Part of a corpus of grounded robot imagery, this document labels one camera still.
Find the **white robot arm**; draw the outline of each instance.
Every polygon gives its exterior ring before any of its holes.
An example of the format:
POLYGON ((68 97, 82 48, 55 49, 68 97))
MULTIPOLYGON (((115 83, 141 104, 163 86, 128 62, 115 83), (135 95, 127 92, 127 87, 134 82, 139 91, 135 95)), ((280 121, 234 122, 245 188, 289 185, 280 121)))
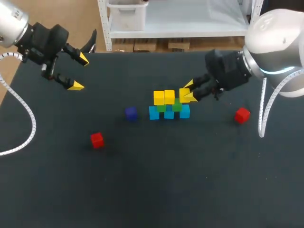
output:
MULTIPOLYGON (((186 84, 189 101, 199 101, 213 94, 247 83, 251 76, 267 78, 276 88, 287 76, 304 67, 304 13, 277 9, 263 14, 249 25, 242 51, 206 54, 208 73, 186 84), (194 90, 207 84, 204 89, 194 90)), ((304 95, 304 75, 290 80, 280 91, 286 97, 304 95)))
MULTIPOLYGON (((277 9, 263 14, 248 28, 243 56, 251 74, 266 77, 275 88, 304 67, 304 13, 277 9)), ((280 95, 304 95, 304 76, 288 82, 280 95)))

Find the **block tower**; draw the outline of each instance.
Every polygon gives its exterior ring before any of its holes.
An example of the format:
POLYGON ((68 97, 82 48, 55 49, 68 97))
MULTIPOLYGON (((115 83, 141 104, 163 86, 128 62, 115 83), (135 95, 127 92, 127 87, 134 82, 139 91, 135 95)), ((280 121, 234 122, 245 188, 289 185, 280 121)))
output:
POLYGON ((180 89, 180 97, 175 98, 174 90, 154 91, 154 105, 149 107, 150 120, 159 120, 160 113, 164 113, 165 119, 174 119, 174 113, 178 112, 180 119, 190 118, 189 103, 184 96, 189 94, 189 89, 180 89))

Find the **toy block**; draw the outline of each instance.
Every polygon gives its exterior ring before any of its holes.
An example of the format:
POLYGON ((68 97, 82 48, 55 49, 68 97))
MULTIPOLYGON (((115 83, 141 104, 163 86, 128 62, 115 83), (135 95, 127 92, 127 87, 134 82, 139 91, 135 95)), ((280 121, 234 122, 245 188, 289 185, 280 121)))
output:
POLYGON ((164 113, 166 111, 166 105, 158 105, 156 109, 159 113, 164 113))
POLYGON ((164 91, 154 91, 154 105, 164 105, 164 91))
POLYGON ((91 142, 94 149, 103 147, 105 145, 104 139, 100 132, 91 135, 91 142))
POLYGON ((174 90, 165 90, 165 105, 173 105, 175 102, 174 90))
POLYGON ((174 119, 174 112, 171 105, 167 105, 167 110, 165 112, 165 119, 174 119))
POLYGON ((133 121, 137 119, 137 111, 135 107, 130 107, 125 109, 125 115, 127 120, 133 121))
POLYGON ((157 111, 156 106, 149 107, 150 120, 159 120, 160 113, 157 111))
POLYGON ((172 110, 174 112, 181 112, 182 103, 180 103, 180 100, 178 98, 175 99, 175 103, 174 103, 174 105, 172 105, 172 110))
POLYGON ((188 104, 182 105, 182 111, 180 112, 180 119, 190 118, 190 107, 188 104))
POLYGON ((190 89, 188 89, 188 88, 180 89, 180 103, 189 103, 190 102, 186 98, 184 98, 184 96, 189 93, 190 93, 190 89))
POLYGON ((234 120, 237 121, 239 124, 245 123, 250 117, 250 112, 245 108, 240 108, 236 115, 234 116, 234 120))

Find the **blue cube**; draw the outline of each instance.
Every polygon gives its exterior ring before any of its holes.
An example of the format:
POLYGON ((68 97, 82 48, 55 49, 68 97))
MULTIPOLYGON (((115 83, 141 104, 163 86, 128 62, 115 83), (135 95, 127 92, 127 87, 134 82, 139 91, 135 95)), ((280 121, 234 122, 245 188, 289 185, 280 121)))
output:
POLYGON ((167 108, 165 111, 165 119, 174 119, 174 112, 172 109, 172 105, 167 105, 167 108))
POLYGON ((130 107, 125 109, 125 115, 127 120, 134 121, 137 120, 137 111, 135 107, 130 107))
POLYGON ((180 112, 180 119, 190 118, 190 106, 188 104, 182 105, 182 110, 180 112))
POLYGON ((160 119, 160 113, 157 111, 156 106, 149 107, 149 114, 150 114, 150 120, 159 120, 160 119))

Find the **green block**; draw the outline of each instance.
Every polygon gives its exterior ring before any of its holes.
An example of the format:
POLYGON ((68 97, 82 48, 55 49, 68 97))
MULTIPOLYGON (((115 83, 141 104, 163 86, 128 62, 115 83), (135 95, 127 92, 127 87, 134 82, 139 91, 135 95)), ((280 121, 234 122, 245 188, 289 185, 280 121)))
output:
POLYGON ((182 103, 180 103, 180 99, 176 98, 174 104, 172 105, 172 110, 174 112, 181 112, 182 111, 182 103))
POLYGON ((166 106, 167 105, 158 105, 156 106, 156 109, 159 113, 164 113, 166 111, 166 106))

